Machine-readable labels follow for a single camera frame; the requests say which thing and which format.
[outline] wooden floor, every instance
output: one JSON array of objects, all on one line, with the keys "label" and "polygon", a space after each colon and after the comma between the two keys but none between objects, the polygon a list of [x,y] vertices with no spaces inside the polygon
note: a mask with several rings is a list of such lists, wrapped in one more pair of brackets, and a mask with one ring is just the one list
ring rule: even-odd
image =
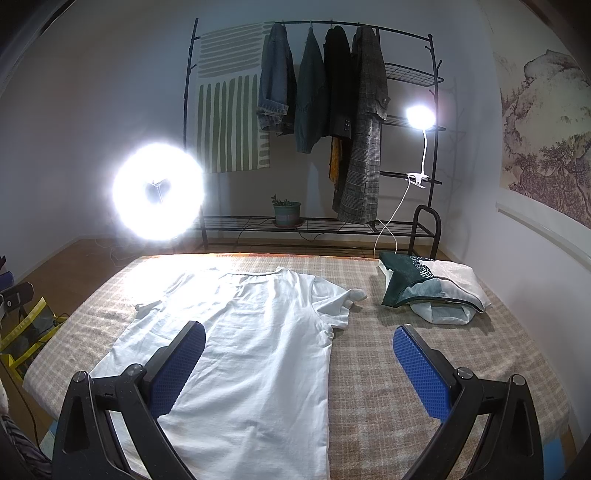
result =
[{"label": "wooden floor", "polygon": [[[236,243],[235,239],[214,240],[216,245],[208,249],[212,253],[225,252],[260,252],[278,254],[302,254],[302,255],[336,255],[346,257],[373,257],[373,244],[346,243],[346,242],[309,242],[306,240],[280,241],[277,239],[257,239],[257,247]],[[338,249],[326,249],[326,245],[338,244]],[[421,256],[427,257],[430,247],[416,245],[415,250]],[[72,314],[92,293],[105,281],[128,265],[134,259],[144,255],[160,255],[175,253],[203,252],[203,247],[194,239],[186,239],[176,244],[165,247],[130,246],[123,248],[115,241],[109,239],[85,239],[80,240],[57,255],[50,258],[43,265],[28,275],[24,281],[29,281],[35,288],[35,298],[28,305],[32,308],[40,297],[44,297],[47,304],[56,314]],[[437,254],[438,260],[449,260],[442,252]],[[16,325],[16,317],[10,316],[2,322],[2,337],[7,335]],[[6,388],[10,414],[17,425],[31,439],[34,439],[33,421],[19,392],[24,396],[32,410],[37,424],[39,440],[47,433],[53,419],[28,395],[21,387],[18,391],[12,383],[12,378],[6,370],[0,368],[0,378]],[[567,460],[574,457],[574,442],[570,432],[563,438],[563,447]]]}]

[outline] gray plaid coat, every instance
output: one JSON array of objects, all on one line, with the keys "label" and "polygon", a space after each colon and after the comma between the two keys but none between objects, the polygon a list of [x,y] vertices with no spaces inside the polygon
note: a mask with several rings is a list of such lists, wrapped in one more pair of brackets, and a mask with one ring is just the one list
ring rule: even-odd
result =
[{"label": "gray plaid coat", "polygon": [[378,214],[380,124],[386,120],[390,98],[382,50],[371,27],[358,27],[352,56],[359,78],[357,115],[349,167],[339,171],[343,178],[339,178],[333,209],[339,220],[363,224]]}]

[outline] t-shirt sleeve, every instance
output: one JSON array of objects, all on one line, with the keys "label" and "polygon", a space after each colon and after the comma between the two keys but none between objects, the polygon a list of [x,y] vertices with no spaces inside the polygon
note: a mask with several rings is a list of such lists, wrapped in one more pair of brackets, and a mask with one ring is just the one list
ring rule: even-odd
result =
[{"label": "t-shirt sleeve", "polygon": [[367,298],[363,290],[344,288],[322,277],[314,277],[311,288],[312,308],[318,317],[334,328],[347,328],[349,309],[356,301]]}]

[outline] white t-shirt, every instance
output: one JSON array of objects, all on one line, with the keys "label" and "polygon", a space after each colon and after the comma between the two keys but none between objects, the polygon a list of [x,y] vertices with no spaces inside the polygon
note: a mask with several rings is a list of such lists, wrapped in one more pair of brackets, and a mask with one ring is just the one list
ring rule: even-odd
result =
[{"label": "white t-shirt", "polygon": [[[206,346],[173,409],[158,422],[200,480],[326,479],[333,328],[366,297],[285,268],[262,274],[215,268],[184,273],[134,322],[91,375],[145,364],[189,320]],[[120,414],[119,441],[146,474]]]}]

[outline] painted mountain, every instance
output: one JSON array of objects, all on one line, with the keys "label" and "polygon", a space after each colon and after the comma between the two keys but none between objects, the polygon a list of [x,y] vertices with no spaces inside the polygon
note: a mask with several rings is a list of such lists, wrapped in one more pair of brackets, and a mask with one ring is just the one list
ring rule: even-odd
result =
[{"label": "painted mountain", "polygon": [[[514,76],[513,64],[495,60]],[[523,73],[519,88],[501,87],[501,187],[591,228],[591,85],[571,56],[551,50]]]}]

